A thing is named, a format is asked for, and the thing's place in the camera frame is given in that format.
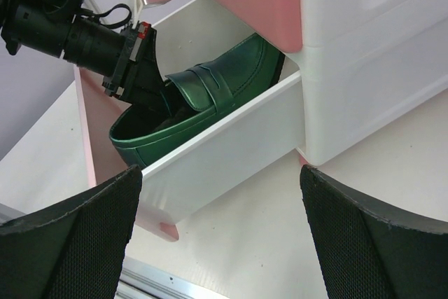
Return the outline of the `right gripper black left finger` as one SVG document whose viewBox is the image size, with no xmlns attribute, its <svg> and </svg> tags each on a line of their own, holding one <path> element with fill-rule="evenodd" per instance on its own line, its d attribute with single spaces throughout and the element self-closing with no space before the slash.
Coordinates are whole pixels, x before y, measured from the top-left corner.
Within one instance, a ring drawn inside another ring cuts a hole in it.
<svg viewBox="0 0 448 299">
<path fill-rule="evenodd" d="M 2 298 L 113 298 L 142 173 L 117 176 L 1 224 Z"/>
</svg>

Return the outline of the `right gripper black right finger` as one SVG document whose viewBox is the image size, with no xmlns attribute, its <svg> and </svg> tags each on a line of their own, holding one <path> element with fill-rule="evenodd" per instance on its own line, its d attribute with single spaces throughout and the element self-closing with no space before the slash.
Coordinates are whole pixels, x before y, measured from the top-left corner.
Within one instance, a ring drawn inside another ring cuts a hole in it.
<svg viewBox="0 0 448 299">
<path fill-rule="evenodd" d="M 446 298 L 447 223 L 305 165 L 300 188 L 329 298 Z"/>
</svg>

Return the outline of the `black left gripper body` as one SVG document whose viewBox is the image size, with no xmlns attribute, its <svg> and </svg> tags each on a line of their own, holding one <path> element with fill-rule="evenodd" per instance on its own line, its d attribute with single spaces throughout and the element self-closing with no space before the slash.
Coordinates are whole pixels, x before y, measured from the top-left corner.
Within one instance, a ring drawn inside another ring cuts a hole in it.
<svg viewBox="0 0 448 299">
<path fill-rule="evenodd" d="M 151 25 L 139 22 L 136 27 Z M 131 30 L 135 28 L 126 25 L 118 33 L 89 20 L 77 19 L 66 40 L 63 59 L 102 75 L 104 93 L 122 98 L 122 80 L 137 35 Z"/>
</svg>

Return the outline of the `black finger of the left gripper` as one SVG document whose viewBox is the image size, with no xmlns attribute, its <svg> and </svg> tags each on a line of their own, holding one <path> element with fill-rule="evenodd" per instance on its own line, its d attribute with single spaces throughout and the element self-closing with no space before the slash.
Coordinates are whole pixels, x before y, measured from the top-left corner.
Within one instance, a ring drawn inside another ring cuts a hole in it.
<svg viewBox="0 0 448 299">
<path fill-rule="evenodd" d="M 155 53 L 157 32 L 152 27 L 136 27 L 131 32 L 136 33 L 136 39 L 122 79 L 122 100 L 170 116 Z"/>
</svg>

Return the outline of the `green loafer shoe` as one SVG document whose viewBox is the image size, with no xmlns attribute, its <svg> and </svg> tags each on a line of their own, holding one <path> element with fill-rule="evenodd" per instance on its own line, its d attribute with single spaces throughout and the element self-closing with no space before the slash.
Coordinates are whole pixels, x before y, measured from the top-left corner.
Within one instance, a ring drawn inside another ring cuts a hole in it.
<svg viewBox="0 0 448 299">
<path fill-rule="evenodd" d="M 145 168 L 276 85 L 285 55 L 258 34 L 208 62 L 167 75 L 169 115 L 132 105 L 109 130 L 123 161 Z"/>
</svg>

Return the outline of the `light pink drawer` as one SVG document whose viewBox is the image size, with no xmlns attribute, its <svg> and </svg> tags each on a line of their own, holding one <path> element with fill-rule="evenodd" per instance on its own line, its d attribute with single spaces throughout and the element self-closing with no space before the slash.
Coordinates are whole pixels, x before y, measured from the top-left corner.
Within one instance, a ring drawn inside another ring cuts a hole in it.
<svg viewBox="0 0 448 299">
<path fill-rule="evenodd" d="M 162 74 L 212 60 L 252 29 L 214 0 L 192 0 L 155 25 Z M 90 186 L 126 166 L 109 141 L 125 105 L 107 97 L 102 78 L 75 68 Z M 176 224 L 305 142 L 298 65 L 286 59 L 278 84 L 143 171 L 136 223 L 169 241 Z"/>
</svg>

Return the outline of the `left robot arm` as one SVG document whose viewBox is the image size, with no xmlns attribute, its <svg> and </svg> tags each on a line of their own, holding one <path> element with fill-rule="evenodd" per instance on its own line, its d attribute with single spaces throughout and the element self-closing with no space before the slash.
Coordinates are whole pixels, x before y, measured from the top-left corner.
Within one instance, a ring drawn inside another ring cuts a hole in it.
<svg viewBox="0 0 448 299">
<path fill-rule="evenodd" d="M 84 0 L 1 0 L 1 38 L 10 55 L 21 46 L 62 58 L 104 77 L 109 97 L 162 116 L 173 114 L 158 69 L 156 31 L 140 22 L 127 4 L 125 19 L 104 24 L 108 12 L 83 7 Z"/>
</svg>

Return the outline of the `white plastic shoe cabinet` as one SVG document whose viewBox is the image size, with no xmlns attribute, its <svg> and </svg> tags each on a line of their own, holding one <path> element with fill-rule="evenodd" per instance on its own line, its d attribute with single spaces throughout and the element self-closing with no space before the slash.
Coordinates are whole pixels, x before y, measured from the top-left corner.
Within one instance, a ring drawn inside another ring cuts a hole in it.
<svg viewBox="0 0 448 299">
<path fill-rule="evenodd" d="M 447 0 L 301 0 L 304 142 L 322 165 L 447 88 Z"/>
</svg>

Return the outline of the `aluminium table edge rail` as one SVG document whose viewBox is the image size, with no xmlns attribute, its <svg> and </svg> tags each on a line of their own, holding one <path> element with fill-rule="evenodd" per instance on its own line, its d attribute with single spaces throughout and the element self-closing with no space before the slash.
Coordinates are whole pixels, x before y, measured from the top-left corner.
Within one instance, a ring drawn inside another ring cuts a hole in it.
<svg viewBox="0 0 448 299">
<path fill-rule="evenodd" d="M 220 293 L 129 256 L 125 256 L 122 266 L 115 298 L 226 299 Z"/>
</svg>

